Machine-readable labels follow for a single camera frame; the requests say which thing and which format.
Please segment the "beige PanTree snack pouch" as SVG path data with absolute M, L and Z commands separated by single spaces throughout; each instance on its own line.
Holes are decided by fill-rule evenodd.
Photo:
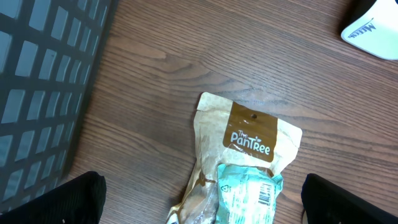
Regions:
M 256 167 L 270 177 L 295 159 L 302 130 L 227 98 L 201 94 L 193 120 L 197 161 L 182 201 L 166 223 L 216 223 L 218 166 Z

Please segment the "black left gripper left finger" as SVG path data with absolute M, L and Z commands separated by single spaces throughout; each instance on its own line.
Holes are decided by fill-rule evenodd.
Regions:
M 1 223 L 98 224 L 105 200 L 105 178 L 95 171 L 89 171 L 2 214 Z

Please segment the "teal snack bar wrapper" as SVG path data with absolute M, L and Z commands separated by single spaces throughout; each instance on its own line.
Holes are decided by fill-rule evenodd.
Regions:
M 256 167 L 220 164 L 218 166 L 218 211 L 216 223 L 272 224 L 276 199 L 283 177 L 270 177 Z

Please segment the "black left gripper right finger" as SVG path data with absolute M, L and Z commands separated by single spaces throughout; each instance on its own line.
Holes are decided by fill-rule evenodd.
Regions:
M 397 224 L 397 217 L 333 184 L 308 174 L 302 186 L 303 224 Z

